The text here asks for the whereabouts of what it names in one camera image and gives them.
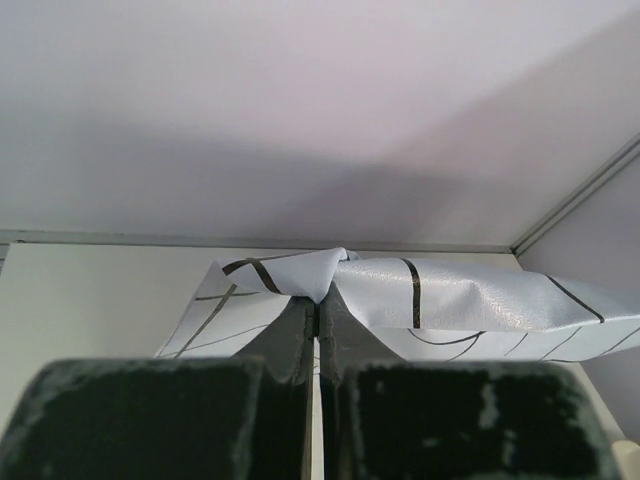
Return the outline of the white black-grid tablecloth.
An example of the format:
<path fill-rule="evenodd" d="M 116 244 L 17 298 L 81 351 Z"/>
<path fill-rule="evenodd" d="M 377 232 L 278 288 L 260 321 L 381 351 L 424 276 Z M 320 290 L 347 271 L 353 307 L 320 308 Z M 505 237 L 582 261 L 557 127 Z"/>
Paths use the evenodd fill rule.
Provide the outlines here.
<path fill-rule="evenodd" d="M 549 275 L 343 248 L 217 259 L 163 358 L 229 356 L 294 299 L 336 291 L 356 323 L 408 360 L 572 363 L 635 348 L 639 297 Z"/>

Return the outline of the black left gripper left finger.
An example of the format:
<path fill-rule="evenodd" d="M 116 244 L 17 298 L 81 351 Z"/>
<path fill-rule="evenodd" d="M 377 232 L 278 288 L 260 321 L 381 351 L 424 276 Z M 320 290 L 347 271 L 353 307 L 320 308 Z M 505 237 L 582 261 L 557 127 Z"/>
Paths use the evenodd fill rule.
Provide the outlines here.
<path fill-rule="evenodd" d="M 46 365 L 1 440 L 5 479 L 307 479 L 314 309 L 228 358 Z"/>

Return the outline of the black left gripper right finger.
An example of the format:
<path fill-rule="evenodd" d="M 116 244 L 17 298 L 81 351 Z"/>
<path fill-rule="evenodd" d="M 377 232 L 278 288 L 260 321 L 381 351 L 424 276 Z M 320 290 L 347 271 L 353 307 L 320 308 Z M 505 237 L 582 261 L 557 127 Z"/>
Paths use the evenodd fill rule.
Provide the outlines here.
<path fill-rule="evenodd" d="M 617 479 L 596 412 L 567 369 L 408 362 L 347 309 L 319 308 L 329 479 Z"/>

